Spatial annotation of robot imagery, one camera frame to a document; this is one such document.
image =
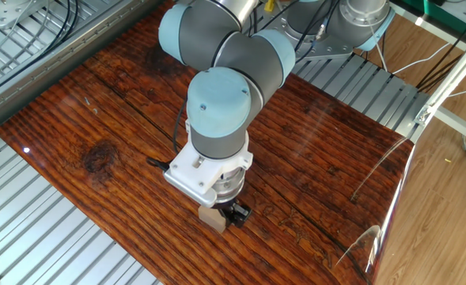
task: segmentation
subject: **metal grating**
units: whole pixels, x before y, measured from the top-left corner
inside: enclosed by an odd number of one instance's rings
[[[80,1],[77,28],[118,1]],[[34,60],[56,37],[63,26],[66,13],[66,0],[47,0],[43,8],[18,23],[13,31],[0,29],[0,78],[9,76],[8,74],[22,63]],[[71,15],[74,15],[73,2],[71,2]]]
[[[158,281],[0,139],[0,284]]]
[[[414,143],[424,128],[414,119],[429,96],[358,55],[302,61],[293,73]]]

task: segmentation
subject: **wood grain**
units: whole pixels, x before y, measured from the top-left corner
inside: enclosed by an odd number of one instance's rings
[[[375,235],[336,264],[384,223],[411,143],[353,196],[402,138],[291,75],[249,128],[255,161],[240,199],[254,213],[242,229],[214,232],[145,162],[174,156],[170,134],[195,74],[157,43],[168,7],[3,124],[2,139],[163,283],[371,283]]]
[[[397,70],[429,57],[444,44],[444,40],[396,16],[388,29],[385,60],[389,70]],[[445,50],[398,75],[416,85]],[[452,51],[445,62],[461,53]],[[375,51],[370,59],[380,64]],[[466,77],[456,92],[463,90]],[[444,107],[466,120],[466,94],[447,99]],[[439,120],[432,120],[416,143],[377,283],[466,284],[466,153],[461,148],[461,135]]]

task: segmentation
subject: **wooden table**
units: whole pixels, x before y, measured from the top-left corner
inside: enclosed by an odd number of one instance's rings
[[[377,236],[368,229],[396,202],[411,142],[354,194],[402,138],[291,75],[248,129],[254,164],[240,198],[254,212],[218,234],[146,164],[174,157],[172,129],[195,75],[157,43],[168,8],[4,123],[2,139],[165,284],[370,283],[379,259],[368,265]],[[177,141],[186,140],[182,120]]]

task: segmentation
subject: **light blue joint cap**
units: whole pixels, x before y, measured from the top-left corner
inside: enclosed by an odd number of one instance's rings
[[[263,37],[277,52],[280,63],[282,64],[283,77],[282,83],[280,84],[280,87],[282,87],[296,63],[296,54],[294,53],[293,45],[290,44],[289,40],[285,38],[283,34],[274,29],[264,29],[254,36]]]
[[[375,32],[375,36],[371,36],[366,42],[360,45],[358,48],[362,49],[363,51],[371,51],[375,48],[375,44],[381,39],[382,35],[384,35],[385,30],[388,29],[388,26],[391,24],[392,19],[394,19],[396,12],[394,9],[389,8],[388,16],[385,18],[384,22],[378,27],[378,30]]]
[[[180,25],[189,6],[176,4],[166,12],[159,25],[159,43],[169,55],[185,64],[180,54]]]
[[[188,86],[188,119],[194,130],[208,138],[221,138],[241,127],[251,104],[247,81],[227,67],[201,71]]]

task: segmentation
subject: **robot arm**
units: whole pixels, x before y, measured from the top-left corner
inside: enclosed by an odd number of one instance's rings
[[[165,178],[205,207],[235,201],[252,164],[247,127],[294,67],[294,48],[280,32],[240,32],[256,5],[176,4],[159,28],[166,52],[202,70],[188,88],[188,142]]]
[[[348,39],[345,56],[359,44],[371,49],[374,44],[366,43],[371,42],[373,28],[381,29],[390,13],[385,0],[301,0],[274,27],[246,36],[241,30],[257,4],[258,0],[176,4],[159,27],[163,50],[200,70],[188,87],[188,142],[164,177],[204,207],[220,209],[236,226],[249,214],[236,200],[253,159],[247,127],[293,69],[297,42],[312,48],[319,40],[329,52],[329,39],[340,49]],[[328,18],[309,27],[310,17],[321,14]],[[334,26],[323,34],[324,21]]]

